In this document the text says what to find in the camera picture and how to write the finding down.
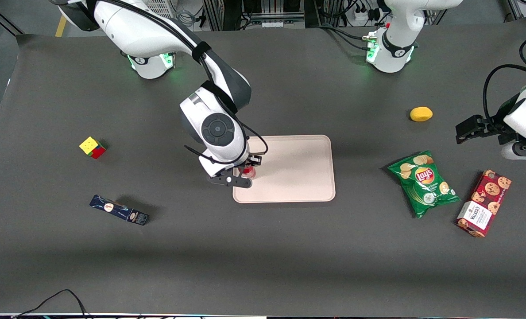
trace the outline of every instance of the gray table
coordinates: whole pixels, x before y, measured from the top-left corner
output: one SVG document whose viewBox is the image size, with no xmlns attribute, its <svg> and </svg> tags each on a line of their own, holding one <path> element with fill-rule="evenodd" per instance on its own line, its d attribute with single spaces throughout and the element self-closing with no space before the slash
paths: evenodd
<svg viewBox="0 0 526 319">
<path fill-rule="evenodd" d="M 205 79 L 189 57 L 146 81 L 107 38 L 22 36 L 0 107 L 0 311 L 70 288 L 91 312 L 526 318 L 526 161 L 502 159 L 494 138 L 456 145 L 454 129 L 481 113 L 488 72 L 519 63 L 526 20 L 427 27 L 399 74 L 323 30 L 202 38 L 249 79 L 245 123 L 330 137 L 336 198 L 247 206 L 208 184 L 182 147 L 178 104 Z M 490 105 L 525 83 L 502 71 Z M 435 117 L 408 121 L 419 105 Z M 87 136 L 109 144 L 99 161 L 78 148 Z M 513 179 L 488 238 L 454 226 L 460 202 L 412 218 L 383 167 L 425 149 L 462 198 L 483 169 Z M 90 208 L 93 194 L 150 224 Z"/>
</svg>

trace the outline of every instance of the cookie box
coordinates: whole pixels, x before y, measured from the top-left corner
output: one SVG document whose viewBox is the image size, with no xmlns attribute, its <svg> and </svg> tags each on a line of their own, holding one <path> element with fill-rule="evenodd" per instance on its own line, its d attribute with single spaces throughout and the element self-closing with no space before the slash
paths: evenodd
<svg viewBox="0 0 526 319">
<path fill-rule="evenodd" d="M 474 237 L 485 237 L 510 186 L 511 180 L 505 176 L 484 171 L 456 224 Z"/>
</svg>

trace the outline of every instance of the yellow lemon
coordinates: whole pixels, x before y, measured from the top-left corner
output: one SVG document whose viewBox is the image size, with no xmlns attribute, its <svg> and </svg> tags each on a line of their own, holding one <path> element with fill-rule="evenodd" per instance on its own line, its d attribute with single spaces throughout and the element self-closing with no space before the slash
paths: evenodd
<svg viewBox="0 0 526 319">
<path fill-rule="evenodd" d="M 428 121 L 431 117 L 433 117 L 433 112 L 425 106 L 415 107 L 410 112 L 410 119 L 415 122 Z"/>
</svg>

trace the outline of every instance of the floor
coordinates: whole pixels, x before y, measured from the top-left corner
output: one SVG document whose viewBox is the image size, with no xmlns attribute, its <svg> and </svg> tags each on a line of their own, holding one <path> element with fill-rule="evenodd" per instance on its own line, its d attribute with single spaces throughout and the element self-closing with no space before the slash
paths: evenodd
<svg viewBox="0 0 526 319">
<path fill-rule="evenodd" d="M 504 0 L 464 0 L 459 7 L 451 9 L 441 21 L 450 24 L 502 23 L 508 12 Z M 186 8 L 195 13 L 202 6 L 201 0 L 180 0 L 177 9 Z M 0 12 L 27 34 L 54 36 L 61 18 L 56 6 L 48 0 L 0 0 Z M 203 31 L 209 30 L 208 24 Z M 200 31 L 198 23 L 194 31 Z M 102 31 L 83 32 L 66 25 L 62 36 L 99 36 Z M 18 54 L 14 36 L 0 27 L 0 102 L 10 78 Z"/>
</svg>

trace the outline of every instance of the lay's chip bag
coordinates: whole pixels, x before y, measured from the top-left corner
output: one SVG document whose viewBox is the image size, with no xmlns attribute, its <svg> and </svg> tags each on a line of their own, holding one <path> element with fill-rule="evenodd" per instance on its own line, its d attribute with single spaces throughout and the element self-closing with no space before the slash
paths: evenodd
<svg viewBox="0 0 526 319">
<path fill-rule="evenodd" d="M 424 216 L 429 208 L 460 200 L 438 173 L 430 151 L 405 158 L 389 166 L 389 170 L 401 180 L 417 218 Z"/>
</svg>

